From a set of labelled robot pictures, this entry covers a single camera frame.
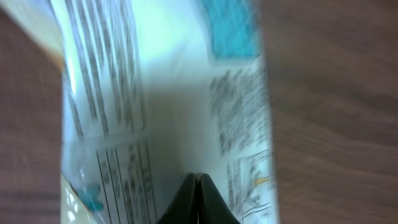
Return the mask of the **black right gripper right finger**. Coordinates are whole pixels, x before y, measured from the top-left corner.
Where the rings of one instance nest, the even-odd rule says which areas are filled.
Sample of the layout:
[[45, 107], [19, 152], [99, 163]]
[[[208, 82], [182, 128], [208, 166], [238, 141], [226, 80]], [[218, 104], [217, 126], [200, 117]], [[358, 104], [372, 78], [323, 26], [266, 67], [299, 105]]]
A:
[[198, 176], [198, 219], [203, 224], [239, 224], [208, 174]]

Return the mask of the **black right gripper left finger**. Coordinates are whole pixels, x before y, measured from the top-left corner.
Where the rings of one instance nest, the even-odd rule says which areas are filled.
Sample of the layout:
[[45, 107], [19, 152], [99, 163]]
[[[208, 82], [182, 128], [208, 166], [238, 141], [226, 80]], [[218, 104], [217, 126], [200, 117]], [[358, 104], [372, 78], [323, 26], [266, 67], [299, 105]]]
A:
[[168, 209], [158, 224], [196, 224], [198, 209], [196, 197], [197, 179], [194, 173], [186, 176]]

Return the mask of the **yellow snack bag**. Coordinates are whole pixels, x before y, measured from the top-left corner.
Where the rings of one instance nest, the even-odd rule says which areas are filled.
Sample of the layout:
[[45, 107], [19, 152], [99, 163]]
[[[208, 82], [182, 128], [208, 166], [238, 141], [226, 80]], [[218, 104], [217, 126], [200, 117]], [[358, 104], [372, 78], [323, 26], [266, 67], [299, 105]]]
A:
[[62, 71], [62, 223], [157, 223], [190, 173], [197, 209], [204, 173], [239, 223], [279, 223], [255, 1], [1, 9]]

